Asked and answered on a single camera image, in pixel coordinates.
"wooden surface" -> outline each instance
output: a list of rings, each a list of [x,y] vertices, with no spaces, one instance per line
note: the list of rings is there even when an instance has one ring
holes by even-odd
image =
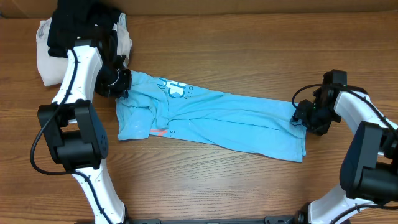
[[[396,0],[100,0],[129,16],[217,15],[398,10]],[[51,17],[56,0],[0,0],[8,18]]]
[[[212,90],[289,101],[337,68],[348,83],[398,121],[398,14],[271,14],[129,17],[130,68]],[[36,112],[59,86],[43,86],[36,66],[38,19],[0,20],[0,223],[73,223],[92,219],[70,176],[37,173],[29,151]],[[297,100],[311,98],[312,90]],[[151,136],[117,139],[113,99],[94,106],[110,140],[114,187],[133,218],[262,218],[293,214],[338,183],[353,135],[347,125],[307,136],[307,156],[294,163],[218,146]],[[60,169],[39,142],[36,160]],[[353,223],[396,223],[398,212],[367,210]]]

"blue cloth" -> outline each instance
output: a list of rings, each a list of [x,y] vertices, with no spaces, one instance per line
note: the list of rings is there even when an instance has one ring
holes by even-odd
[[[290,102],[211,91],[132,71],[128,98],[116,100],[119,140],[150,134],[302,162],[305,132]]]

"black cable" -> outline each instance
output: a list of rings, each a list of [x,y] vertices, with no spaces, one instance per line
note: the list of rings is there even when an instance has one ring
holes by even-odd
[[[355,93],[352,90],[349,90],[347,88],[347,85],[336,85],[336,84],[331,84],[331,85],[326,85],[326,84],[312,84],[312,85],[307,85],[299,90],[297,90],[292,98],[292,104],[293,106],[297,109],[297,106],[294,104],[294,99],[296,98],[296,96],[303,90],[306,90],[308,88],[312,88],[312,87],[316,87],[316,86],[322,86],[322,87],[330,87],[330,88],[334,88],[337,90],[341,90],[341,91],[346,91],[347,93],[359,98],[360,100],[362,100],[363,102],[365,102],[372,110],[373,112],[377,115],[377,117],[390,129],[390,131],[392,132],[392,134],[394,135],[395,139],[398,140],[398,134],[397,131],[392,127],[392,125],[386,121],[386,117],[383,116],[380,111],[371,103],[369,102],[365,97],[362,97],[360,95],[358,95],[357,93]]]
[[[340,215],[338,215],[335,219],[333,219],[330,224],[335,224],[337,223],[338,220],[343,218],[344,216],[350,214],[351,212],[357,210],[360,211],[361,208],[379,208],[379,209],[384,209],[384,210],[398,210],[398,206],[383,206],[383,205],[355,205],[355,207],[352,207]]]
[[[98,207],[98,210],[100,212],[100,214],[102,214],[106,221],[109,224],[112,224],[112,221],[109,219],[109,217],[106,215],[106,213],[104,212],[104,209],[102,208],[102,206],[100,205],[100,202],[98,201],[98,197],[97,194],[95,192],[94,186],[91,183],[91,180],[89,177],[87,177],[85,174],[82,174],[80,172],[67,172],[67,171],[63,171],[63,172],[53,172],[53,171],[46,171],[46,170],[42,170],[41,168],[39,168],[36,163],[35,163],[35,159],[34,159],[34,155],[35,155],[35,149],[37,146],[37,143],[40,140],[40,137],[43,135],[43,132],[45,131],[45,129],[47,128],[47,126],[49,125],[50,121],[54,119],[54,117],[56,117],[56,115],[58,115],[61,107],[65,104],[65,102],[67,101],[69,94],[72,90],[72,86],[73,86],[73,82],[75,81],[76,78],[76,73],[77,73],[77,65],[79,63],[78,59],[77,59],[77,55],[76,52],[73,49],[70,49],[72,51],[73,57],[75,58],[75,67],[73,68],[73,73],[72,73],[72,78],[70,80],[68,89],[66,90],[65,96],[63,97],[63,100],[61,101],[61,103],[58,105],[57,109],[55,109],[55,111],[52,113],[50,119],[43,125],[42,129],[39,131],[39,133],[37,133],[35,141],[33,142],[32,148],[30,149],[30,163],[32,164],[32,167],[39,173],[41,174],[45,174],[45,175],[65,175],[65,174],[75,174],[75,175],[79,175],[81,177],[83,177],[85,179],[85,182],[87,182],[87,184],[90,186],[91,192],[93,193],[93,197],[94,197],[94,201],[95,204]]]

